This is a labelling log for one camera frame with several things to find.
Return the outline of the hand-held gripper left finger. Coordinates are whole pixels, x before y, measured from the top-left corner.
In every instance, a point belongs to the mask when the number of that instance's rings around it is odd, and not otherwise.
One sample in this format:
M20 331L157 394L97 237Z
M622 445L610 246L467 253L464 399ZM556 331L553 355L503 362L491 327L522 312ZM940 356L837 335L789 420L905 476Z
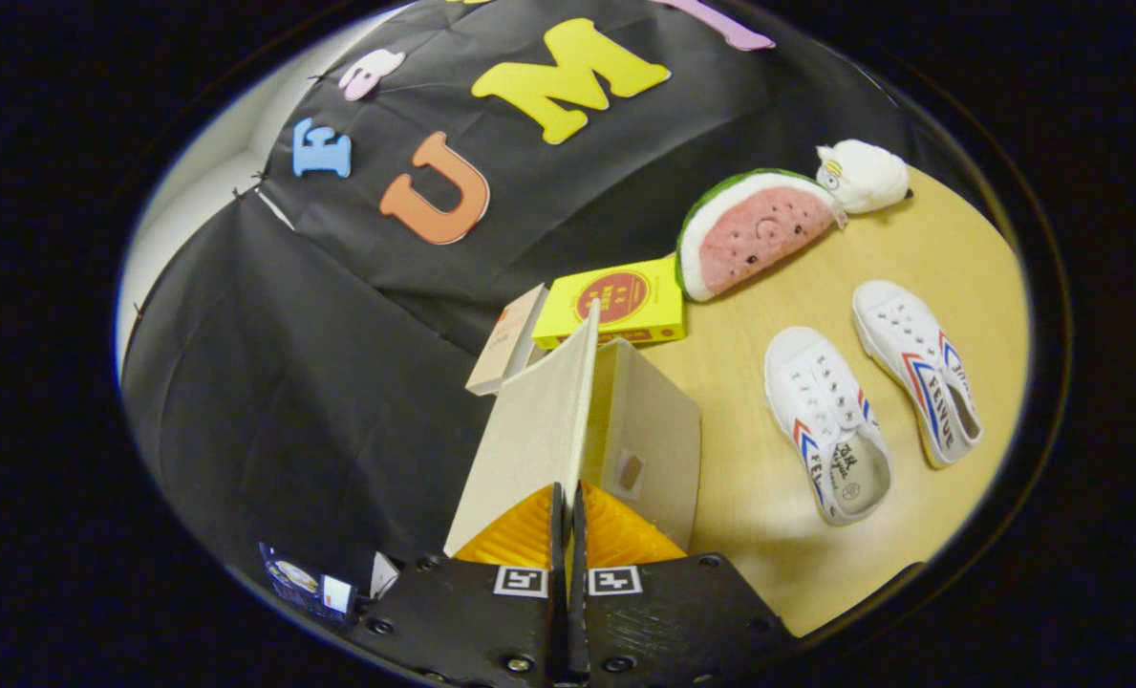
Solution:
M423 556L367 606L349 641L376 661L456 687L551 687L568 673L561 484L534 493L544 565Z

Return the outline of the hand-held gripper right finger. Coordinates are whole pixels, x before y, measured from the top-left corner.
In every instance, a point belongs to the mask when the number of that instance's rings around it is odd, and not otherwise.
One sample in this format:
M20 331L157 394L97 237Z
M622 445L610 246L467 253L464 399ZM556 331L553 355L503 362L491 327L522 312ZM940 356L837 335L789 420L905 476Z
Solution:
M568 572L568 676L586 687L726 687L797 648L728 557L686 556L580 481Z

